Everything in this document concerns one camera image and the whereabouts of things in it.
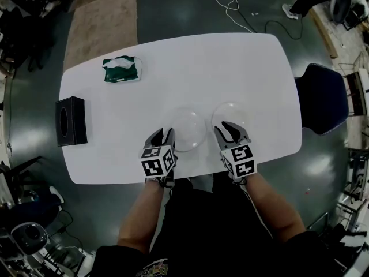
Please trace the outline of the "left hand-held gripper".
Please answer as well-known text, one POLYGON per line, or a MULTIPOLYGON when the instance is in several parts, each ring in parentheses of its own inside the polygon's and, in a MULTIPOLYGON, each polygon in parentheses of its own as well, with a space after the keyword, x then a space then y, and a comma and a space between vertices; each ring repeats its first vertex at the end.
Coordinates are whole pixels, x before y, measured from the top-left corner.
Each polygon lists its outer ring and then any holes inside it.
POLYGON ((173 181, 177 161, 174 146, 174 128, 169 128, 165 134, 163 128, 160 128, 146 139, 140 152, 140 163, 146 181, 157 181, 160 184, 173 181))

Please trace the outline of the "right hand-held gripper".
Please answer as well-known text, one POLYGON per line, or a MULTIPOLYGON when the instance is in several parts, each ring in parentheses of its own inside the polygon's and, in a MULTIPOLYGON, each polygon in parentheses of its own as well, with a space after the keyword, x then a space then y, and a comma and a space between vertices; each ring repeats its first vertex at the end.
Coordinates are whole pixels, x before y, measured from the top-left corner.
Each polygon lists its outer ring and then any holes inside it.
POLYGON ((221 157, 231 178, 243 179, 255 174, 257 172, 257 163, 246 129, 233 122, 222 121, 221 124, 233 140, 228 141, 220 128, 218 126, 214 127, 214 133, 221 149, 221 157))

